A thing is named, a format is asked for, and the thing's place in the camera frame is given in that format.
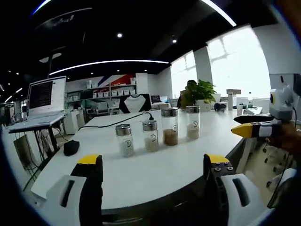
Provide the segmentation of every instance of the glass jar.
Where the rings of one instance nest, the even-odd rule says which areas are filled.
[[[200,127],[200,106],[187,106],[187,138],[198,139]]]
[[[156,120],[146,120],[142,122],[144,133],[145,149],[155,152],[159,149],[158,142],[158,124]]]
[[[122,156],[130,157],[134,154],[133,135],[130,124],[120,124],[115,127],[119,148]]]
[[[174,146],[178,144],[178,108],[161,109],[163,143]]]

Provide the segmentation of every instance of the metal jar lid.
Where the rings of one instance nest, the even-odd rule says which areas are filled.
[[[163,117],[175,117],[178,115],[178,108],[177,107],[167,107],[161,109],[161,115]]]
[[[158,124],[156,120],[146,120],[142,122],[143,131],[156,131],[158,129]]]
[[[126,136],[132,134],[131,125],[130,124],[120,124],[115,127],[117,136]]]
[[[200,112],[200,106],[187,106],[186,107],[187,113],[199,113]]]

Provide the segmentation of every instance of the office desk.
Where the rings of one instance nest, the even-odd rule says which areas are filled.
[[[152,111],[158,121],[159,151],[149,153],[144,148],[141,121],[148,114],[124,123],[130,123],[134,137],[135,156],[123,158],[119,154],[115,127],[83,128],[72,139],[80,142],[78,152],[70,157],[63,148],[52,158],[39,175],[32,192],[46,198],[47,190],[63,175],[71,174],[77,161],[87,154],[103,156],[103,210],[131,207],[171,194],[203,175],[205,153],[226,156],[242,139],[232,134],[236,110],[225,113],[201,113],[200,138],[186,140],[186,113],[179,110],[179,144],[162,144],[161,111]],[[97,117],[87,125],[108,125],[138,113]]]

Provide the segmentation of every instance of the ceiling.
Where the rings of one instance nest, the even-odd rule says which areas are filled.
[[[237,26],[252,27],[276,23],[259,0],[214,0]],[[0,102],[19,88],[12,100],[27,95],[28,84],[44,79],[49,72],[108,60],[157,60],[173,62],[206,45],[206,41],[233,27],[200,0],[52,0],[34,15],[39,0],[21,1],[7,7],[3,18],[4,41]],[[39,60],[60,53],[49,63]],[[107,63],[79,67],[53,76],[69,81],[124,73],[157,74],[169,64]]]

